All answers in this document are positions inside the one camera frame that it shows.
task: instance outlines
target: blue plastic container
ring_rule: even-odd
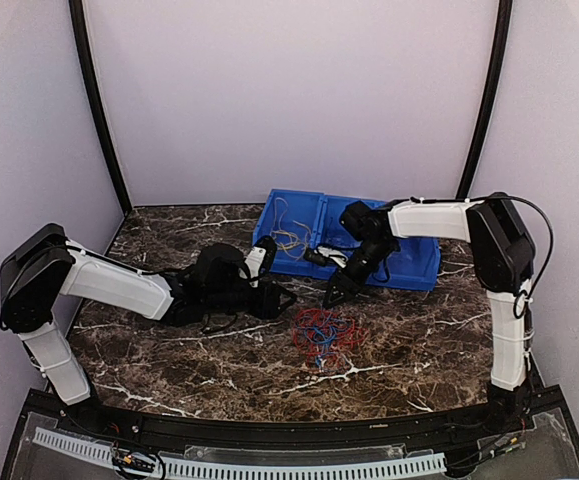
[[[321,216],[319,234],[312,238],[311,247],[320,244],[329,244],[338,247],[357,247],[359,242],[340,225],[340,215],[345,207],[357,201],[357,198],[335,197],[325,195],[324,210]],[[376,200],[363,200],[371,208],[379,207],[384,202]],[[398,288],[406,290],[433,290],[438,277],[440,266],[440,248],[435,238],[403,238],[400,240],[400,252],[392,253],[387,259],[389,268],[389,280],[383,267],[370,276],[368,285],[378,287]],[[314,265],[313,277],[328,280],[335,272],[335,266],[319,267]]]
[[[271,235],[272,231],[280,229],[293,232],[301,240],[311,244],[318,234],[324,202],[322,193],[272,190],[253,232],[253,243],[255,244],[260,237]],[[296,222],[308,226],[309,230]],[[276,242],[288,244],[290,239],[276,235]],[[302,259],[303,250],[304,246],[298,246],[286,253],[279,248],[271,271],[287,275],[312,276],[315,265]]]

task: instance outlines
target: floor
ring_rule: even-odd
[[[214,242],[251,246],[261,205],[145,207],[109,256],[145,269],[185,267]],[[367,288],[340,307],[369,332],[352,368],[320,375],[297,351],[291,321],[317,307],[325,282],[275,276],[299,295],[276,321],[241,316],[205,336],[86,301],[69,342],[107,405],[243,421],[338,421],[447,410],[486,401],[491,316],[469,247],[441,242],[433,292]]]

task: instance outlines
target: white wall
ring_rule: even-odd
[[[579,429],[579,0],[515,2],[474,193],[493,190],[533,199],[554,223],[555,256],[534,306],[535,354]],[[544,252],[544,227],[529,218]]]
[[[454,195],[498,2],[87,2],[136,204]]]
[[[68,2],[0,0],[0,263],[42,225],[104,249],[121,220],[82,84]],[[60,310],[66,327],[73,303]],[[0,331],[0,469],[29,387],[20,341]]]

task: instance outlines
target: tangled red and blue string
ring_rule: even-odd
[[[347,355],[367,336],[367,331],[352,318],[319,308],[301,310],[292,330],[298,351],[321,373],[347,370]]]

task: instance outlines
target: black metal frame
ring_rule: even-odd
[[[82,79],[87,90],[87,97],[89,98],[89,108],[98,133],[98,140],[100,141],[100,148],[109,170],[109,176],[113,183],[113,188],[116,191],[116,197],[120,203],[120,207],[125,215],[132,210],[131,199],[127,186],[122,178],[122,171],[118,163],[118,157],[113,147],[111,133],[109,132],[109,125],[105,116],[102,98],[100,96],[100,89],[98,88],[98,81],[96,79],[96,71],[93,66],[93,58],[91,56],[91,46],[89,45],[89,36],[87,35],[87,22],[85,20],[85,13],[82,5],[82,0],[69,0],[69,9],[71,11],[71,24],[73,26],[73,35],[76,40],[76,48],[78,50],[78,58],[80,60],[80,69],[82,71]]]
[[[558,385],[537,388],[532,397],[532,412],[560,408],[579,462],[579,435],[571,412]],[[22,408],[1,474],[8,480],[27,416],[36,412],[58,419],[58,427],[88,434],[61,416],[64,405],[54,396],[30,390]],[[332,450],[405,444],[408,451],[433,449],[444,452],[449,461],[477,451],[477,441],[491,435],[482,429],[451,429],[447,423],[467,423],[482,415],[486,405],[474,405],[446,412],[407,417],[331,423],[252,423],[197,420],[140,413],[102,407],[105,418],[122,431],[137,426],[132,439],[142,445],[168,452],[184,453],[188,446],[244,448],[257,450]]]
[[[482,147],[487,136],[487,129],[489,128],[489,121],[491,120],[491,113],[493,112],[493,104],[496,99],[496,92],[498,91],[502,61],[507,46],[512,6],[513,0],[500,0],[500,4],[498,5],[498,19],[496,20],[496,32],[491,48],[487,80],[485,81],[480,111],[478,112],[478,119],[476,120],[476,127],[473,132],[473,138],[471,139],[471,146],[467,154],[465,168],[462,172],[458,192],[456,193],[456,198],[459,199],[467,198],[469,195],[471,184],[473,183],[478,168],[478,162],[480,161],[480,155],[482,154]]]

